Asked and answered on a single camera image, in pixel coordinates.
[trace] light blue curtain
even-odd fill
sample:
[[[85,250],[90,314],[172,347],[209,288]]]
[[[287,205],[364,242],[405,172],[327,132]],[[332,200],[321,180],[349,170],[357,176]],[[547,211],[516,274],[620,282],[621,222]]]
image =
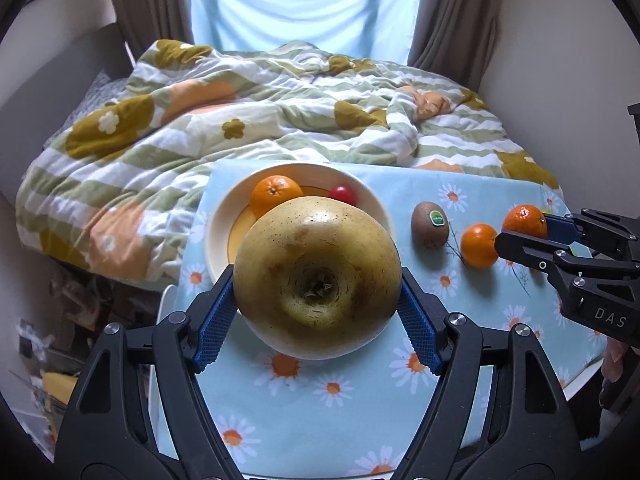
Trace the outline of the light blue curtain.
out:
[[[196,43],[271,50],[291,40],[405,64],[420,0],[191,0]]]

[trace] screw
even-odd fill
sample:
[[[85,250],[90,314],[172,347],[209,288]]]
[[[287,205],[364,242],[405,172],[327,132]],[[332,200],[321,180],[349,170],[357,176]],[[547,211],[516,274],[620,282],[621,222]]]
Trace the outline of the screw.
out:
[[[454,312],[453,314],[449,314],[449,322],[456,326],[464,325],[466,323],[466,317],[459,312]]]
[[[181,310],[169,314],[169,323],[173,325],[180,325],[180,323],[182,323],[185,319],[187,319],[187,315]]]
[[[104,333],[106,335],[113,335],[118,330],[120,330],[120,324],[119,323],[109,323],[106,327],[104,327]]]
[[[518,323],[515,327],[515,331],[516,331],[516,334],[521,335],[523,337],[526,337],[529,334],[531,334],[531,329],[523,323]]]

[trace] orange fruit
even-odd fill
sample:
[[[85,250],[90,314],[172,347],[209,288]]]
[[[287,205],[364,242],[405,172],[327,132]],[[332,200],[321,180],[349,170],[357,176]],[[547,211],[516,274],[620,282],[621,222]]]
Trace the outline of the orange fruit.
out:
[[[498,259],[494,240],[498,233],[487,224],[473,224],[460,238],[460,254],[466,263],[476,269],[488,269]]]
[[[502,222],[503,231],[515,231],[524,235],[546,238],[546,218],[534,205],[523,204],[507,213]]]
[[[304,196],[300,186],[288,176],[271,175],[258,182],[249,197],[256,219],[287,200]]]

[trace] light blue tablecloth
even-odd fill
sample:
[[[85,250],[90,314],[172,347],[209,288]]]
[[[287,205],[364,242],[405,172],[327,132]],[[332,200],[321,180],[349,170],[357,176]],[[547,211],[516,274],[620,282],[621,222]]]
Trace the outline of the light blue tablecloth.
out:
[[[187,309],[199,292],[211,286],[202,243],[210,211],[236,183],[272,164],[222,160],[213,165],[184,253],[174,310]],[[363,180],[385,203],[402,264],[448,310],[464,312],[481,326],[507,328],[516,320],[526,322],[539,335],[563,383],[602,352],[603,336],[560,316],[558,297],[544,274],[508,266],[503,260],[490,270],[467,269],[446,248],[420,251],[411,242],[410,218],[418,202],[441,204],[452,235],[459,240],[465,228],[476,222],[499,231],[505,214],[517,204],[567,213],[553,192],[529,182],[467,174],[336,166]],[[449,241],[455,246],[454,236]],[[202,283],[193,285],[199,275],[204,277]],[[296,362],[277,356],[236,316],[220,357],[198,381],[244,474],[340,478],[379,474],[398,464],[436,385],[436,377],[421,368],[397,316],[364,348],[325,362]],[[483,369],[466,443],[480,434],[490,378],[491,370]],[[159,449],[175,456],[160,412],[156,425]]]

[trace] gray headboard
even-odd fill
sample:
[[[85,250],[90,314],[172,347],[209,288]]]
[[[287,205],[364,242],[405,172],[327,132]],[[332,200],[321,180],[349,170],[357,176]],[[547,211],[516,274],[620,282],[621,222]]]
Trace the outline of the gray headboard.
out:
[[[115,23],[73,42],[0,107],[0,193],[12,205],[20,179],[42,143],[78,106],[95,76],[126,77],[131,62]]]

